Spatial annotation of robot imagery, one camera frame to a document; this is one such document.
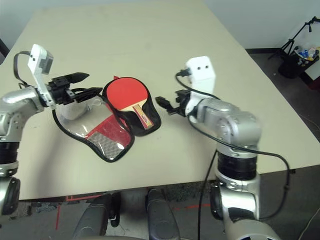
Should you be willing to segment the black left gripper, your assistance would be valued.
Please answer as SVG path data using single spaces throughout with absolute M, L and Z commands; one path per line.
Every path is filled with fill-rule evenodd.
M 70 90 L 70 84 L 82 82 L 90 75 L 84 72 L 75 72 L 65 76 L 52 78 L 48 83 L 49 93 L 57 105 L 68 105 L 74 101 L 81 103 L 99 96 L 102 87 L 74 88 Z

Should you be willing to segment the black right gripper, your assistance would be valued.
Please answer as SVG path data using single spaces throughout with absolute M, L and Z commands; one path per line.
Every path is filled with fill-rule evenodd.
M 186 107 L 190 101 L 191 91 L 188 89 L 181 89 L 176 91 L 175 93 L 175 101 L 178 103 L 178 107 L 173 108 L 171 103 L 162 96 L 156 97 L 155 101 L 162 108 L 172 108 L 167 111 L 170 116 L 178 114 L 180 116 L 186 117 Z

